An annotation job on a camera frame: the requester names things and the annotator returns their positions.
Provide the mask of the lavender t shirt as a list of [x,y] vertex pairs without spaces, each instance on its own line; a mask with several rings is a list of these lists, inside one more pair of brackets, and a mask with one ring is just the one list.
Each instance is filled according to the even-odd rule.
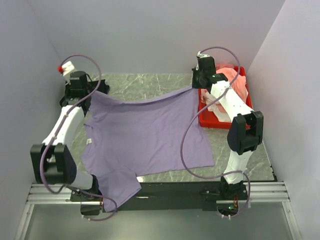
[[140,176],[214,164],[198,104],[191,86],[138,102],[92,95],[82,162],[96,176],[107,212],[141,189]]

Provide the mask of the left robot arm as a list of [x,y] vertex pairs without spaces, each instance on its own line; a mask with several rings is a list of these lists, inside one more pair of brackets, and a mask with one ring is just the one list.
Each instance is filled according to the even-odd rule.
[[91,81],[84,71],[74,71],[69,77],[55,126],[41,144],[34,144],[30,149],[33,172],[38,184],[62,184],[77,192],[82,190],[88,201],[94,201],[100,195],[98,180],[92,174],[77,170],[69,147],[77,127],[89,111],[89,94],[98,83]]

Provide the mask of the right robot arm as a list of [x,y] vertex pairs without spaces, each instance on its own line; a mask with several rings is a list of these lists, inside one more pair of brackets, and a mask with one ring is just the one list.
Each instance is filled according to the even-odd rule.
[[213,57],[199,53],[197,67],[192,71],[192,87],[206,89],[224,108],[231,120],[227,134],[230,155],[219,187],[221,197],[230,200],[246,191],[243,173],[251,155],[262,143],[264,116],[240,98],[225,74],[216,72]]

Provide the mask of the folded black t shirt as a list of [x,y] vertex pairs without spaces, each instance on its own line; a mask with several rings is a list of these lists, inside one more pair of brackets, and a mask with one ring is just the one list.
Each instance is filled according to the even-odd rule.
[[[78,92],[78,89],[72,88],[71,85],[68,84],[65,87],[65,94],[59,102],[60,106],[65,107],[70,104],[69,103],[70,101],[78,101],[84,98],[86,95],[91,93],[96,88],[96,86],[98,85],[98,82],[99,82],[98,80],[88,81],[86,87],[83,89],[79,89],[79,92]],[[108,94],[109,90],[110,90],[110,86],[107,85],[105,83],[105,80],[103,79],[99,87],[97,88],[97,91],[104,94]]]

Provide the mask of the pink t shirt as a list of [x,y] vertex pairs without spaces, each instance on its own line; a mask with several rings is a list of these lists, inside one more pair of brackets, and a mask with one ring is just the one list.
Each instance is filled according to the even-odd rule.
[[[224,74],[228,81],[231,82],[237,74],[235,66],[231,63],[219,63],[215,65],[216,72]],[[238,75],[236,80],[232,84],[233,90],[238,94],[244,103],[247,101],[248,91],[246,89],[246,77],[244,75]],[[200,99],[202,103],[206,102],[209,97],[206,96],[208,91],[206,89],[201,90]]]

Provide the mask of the red plastic bin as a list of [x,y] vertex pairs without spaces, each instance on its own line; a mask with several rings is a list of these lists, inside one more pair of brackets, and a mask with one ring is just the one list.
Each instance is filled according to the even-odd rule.
[[[245,69],[241,66],[234,66],[234,69],[236,71],[240,71],[239,74],[241,76],[245,76],[246,77],[246,73],[245,73]],[[246,104],[249,107],[252,107],[252,101],[251,101],[251,97],[250,97],[250,93],[249,93],[249,88],[248,85],[246,83],[245,85],[246,90],[247,90],[247,99],[246,99]],[[206,104],[201,102],[201,89],[198,90],[198,97],[199,97],[199,103],[198,103],[198,109],[201,110],[202,108],[204,108],[206,106]],[[218,128],[218,129],[229,129],[231,127],[232,121],[231,122],[220,122],[218,121],[217,117],[215,116],[215,114],[213,112],[209,112],[207,109],[204,110],[198,117],[199,119],[199,124],[201,127],[204,128]]]

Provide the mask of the white t shirt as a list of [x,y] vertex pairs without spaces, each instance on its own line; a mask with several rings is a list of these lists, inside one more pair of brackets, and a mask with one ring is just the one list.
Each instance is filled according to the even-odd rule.
[[[216,98],[211,95],[206,89],[200,90],[200,99],[203,104],[210,104],[212,101],[214,101]],[[223,123],[230,123],[231,119],[229,115],[226,113],[224,108],[218,103],[214,103],[213,105],[209,106],[207,108],[209,112],[214,113],[214,115],[217,117],[219,122]]]

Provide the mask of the black base crossbar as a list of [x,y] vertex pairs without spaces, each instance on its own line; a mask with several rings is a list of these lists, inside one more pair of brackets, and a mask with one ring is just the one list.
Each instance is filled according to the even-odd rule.
[[141,189],[118,211],[193,210],[217,211],[219,201],[244,201],[250,197],[243,181],[142,182]]

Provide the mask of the aluminium frame rail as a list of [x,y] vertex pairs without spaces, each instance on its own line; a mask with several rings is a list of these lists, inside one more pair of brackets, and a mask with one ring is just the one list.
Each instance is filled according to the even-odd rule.
[[[244,203],[247,207],[250,207],[252,203],[281,203],[292,238],[294,240],[302,239],[291,205],[291,199],[284,182],[253,181],[252,183],[244,183],[250,196],[246,200],[237,200],[239,203]],[[61,187],[59,184],[52,185],[52,188],[55,191],[60,190],[60,193],[53,194],[49,192],[43,184],[34,183],[31,185],[16,239],[19,240],[26,236],[27,226],[30,223],[35,205],[79,204],[85,207],[92,206],[94,209],[102,208],[102,201],[98,198],[89,199],[80,191]],[[232,204],[232,202],[219,201],[217,205],[226,204]]]

